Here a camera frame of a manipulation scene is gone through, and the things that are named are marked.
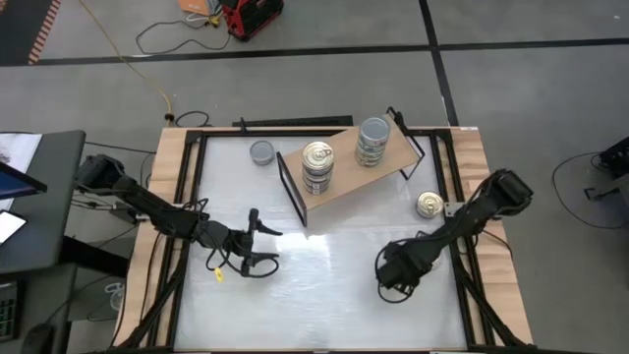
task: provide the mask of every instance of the gold can lid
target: gold can lid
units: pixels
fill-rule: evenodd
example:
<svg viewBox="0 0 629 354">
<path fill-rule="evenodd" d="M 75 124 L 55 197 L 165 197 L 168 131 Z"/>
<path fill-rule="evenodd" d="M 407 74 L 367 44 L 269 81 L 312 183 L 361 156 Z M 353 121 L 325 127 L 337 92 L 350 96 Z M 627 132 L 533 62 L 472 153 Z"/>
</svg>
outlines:
<svg viewBox="0 0 629 354">
<path fill-rule="evenodd" d="M 443 211 L 443 199 L 434 192 L 423 192 L 417 199 L 417 212 L 423 217 L 435 217 Z"/>
<path fill-rule="evenodd" d="M 334 150 L 324 142 L 314 142 L 304 147 L 302 157 L 310 169 L 325 169 L 334 163 Z"/>
</svg>

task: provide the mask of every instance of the can lid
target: can lid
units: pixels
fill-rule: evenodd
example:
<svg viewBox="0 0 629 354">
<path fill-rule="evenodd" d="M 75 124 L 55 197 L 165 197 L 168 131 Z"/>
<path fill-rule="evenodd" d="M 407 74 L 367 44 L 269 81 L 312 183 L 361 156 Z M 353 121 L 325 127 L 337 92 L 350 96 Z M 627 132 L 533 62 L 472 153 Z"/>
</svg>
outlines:
<svg viewBox="0 0 629 354">
<path fill-rule="evenodd" d="M 334 150 L 324 142 L 314 142 L 304 147 L 302 157 L 309 168 L 323 169 L 334 162 Z"/>
<path fill-rule="evenodd" d="M 372 117 L 361 124 L 361 133 L 364 138 L 373 141 L 383 141 L 389 136 L 390 127 L 382 118 Z"/>
<path fill-rule="evenodd" d="M 269 164 L 275 157 L 273 145 L 268 141 L 258 141 L 249 148 L 249 155 L 258 165 Z"/>
<path fill-rule="evenodd" d="M 443 199 L 434 192 L 423 192 L 417 199 L 417 211 L 425 217 L 434 217 L 443 211 Z"/>
</svg>

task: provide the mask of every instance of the yellow tag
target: yellow tag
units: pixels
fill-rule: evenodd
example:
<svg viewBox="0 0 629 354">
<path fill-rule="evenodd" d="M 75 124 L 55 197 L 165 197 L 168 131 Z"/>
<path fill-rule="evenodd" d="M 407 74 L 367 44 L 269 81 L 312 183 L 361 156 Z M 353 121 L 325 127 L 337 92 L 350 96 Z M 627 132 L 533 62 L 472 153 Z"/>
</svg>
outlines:
<svg viewBox="0 0 629 354">
<path fill-rule="evenodd" d="M 216 275 L 216 280 L 218 280 L 218 282 L 223 282 L 223 272 L 219 267 L 214 270 L 214 275 Z"/>
</svg>

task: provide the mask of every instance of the yellow cable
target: yellow cable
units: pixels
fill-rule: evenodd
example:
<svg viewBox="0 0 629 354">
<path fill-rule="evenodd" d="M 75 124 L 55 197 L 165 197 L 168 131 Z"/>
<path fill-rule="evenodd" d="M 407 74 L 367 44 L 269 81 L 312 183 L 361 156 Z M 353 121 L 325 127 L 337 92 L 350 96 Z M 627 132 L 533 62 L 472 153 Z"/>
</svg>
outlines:
<svg viewBox="0 0 629 354">
<path fill-rule="evenodd" d="M 116 51 L 116 55 L 118 55 L 118 58 L 120 59 L 120 61 L 122 61 L 123 63 L 127 64 L 129 69 L 133 70 L 134 73 L 138 74 L 138 76 L 141 77 L 146 83 L 148 83 L 149 85 L 151 85 L 154 88 L 156 88 L 159 91 L 159 94 L 161 94 L 161 96 L 164 97 L 164 100 L 166 100 L 166 106 L 168 107 L 168 113 L 169 114 L 173 114 L 172 104 L 170 103 L 170 99 L 168 98 L 168 95 L 166 94 L 164 89 L 161 88 L 155 81 L 153 81 L 153 80 L 147 78 L 146 76 L 144 76 L 141 72 L 139 72 L 136 68 L 134 68 L 133 65 L 131 65 L 131 63 L 129 63 L 127 60 L 125 60 L 125 58 L 123 58 L 122 54 L 120 54 L 120 51 L 118 51 L 118 47 L 116 46 L 116 44 L 114 44 L 114 41 L 111 40 L 111 37 L 109 37 L 109 34 L 107 34 L 107 31 L 102 26 L 100 21 L 96 18 L 94 13 L 89 9 L 89 7 L 86 5 L 86 3 L 83 2 L 83 0 L 79 0 L 79 2 L 81 3 L 81 6 L 83 6 L 83 8 L 86 9 L 86 11 L 89 14 L 89 16 L 98 25 L 98 27 L 100 28 L 100 31 L 102 31 L 102 33 L 105 34 L 105 37 L 109 41 L 109 44 L 111 44 L 111 46 Z"/>
</svg>

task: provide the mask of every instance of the keyboard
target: keyboard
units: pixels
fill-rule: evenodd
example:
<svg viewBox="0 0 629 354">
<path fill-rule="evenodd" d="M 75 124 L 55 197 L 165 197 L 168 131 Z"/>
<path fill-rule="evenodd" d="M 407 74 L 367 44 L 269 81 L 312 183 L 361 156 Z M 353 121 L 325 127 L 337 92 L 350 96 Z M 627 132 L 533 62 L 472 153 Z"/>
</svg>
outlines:
<svg viewBox="0 0 629 354">
<path fill-rule="evenodd" d="M 0 343 L 18 337 L 21 290 L 18 281 L 0 282 Z"/>
</svg>

